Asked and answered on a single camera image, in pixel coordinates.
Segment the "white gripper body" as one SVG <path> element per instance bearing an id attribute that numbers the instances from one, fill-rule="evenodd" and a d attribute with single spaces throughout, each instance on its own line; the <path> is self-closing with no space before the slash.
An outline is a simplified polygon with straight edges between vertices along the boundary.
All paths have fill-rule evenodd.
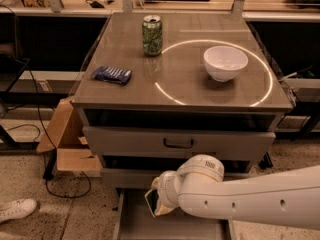
<path id="1" fill-rule="evenodd" d="M 165 171 L 158 179 L 157 193 L 159 201 L 168 208 L 178 207 L 179 180 L 175 171 Z"/>

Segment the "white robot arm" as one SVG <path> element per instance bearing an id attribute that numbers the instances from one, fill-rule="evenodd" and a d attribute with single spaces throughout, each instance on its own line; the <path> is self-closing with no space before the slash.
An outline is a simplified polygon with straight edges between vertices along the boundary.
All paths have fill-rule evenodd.
<path id="1" fill-rule="evenodd" d="M 320 166 L 225 181 L 224 166 L 196 155 L 156 177 L 155 214 L 176 208 L 201 218 L 320 229 Z"/>

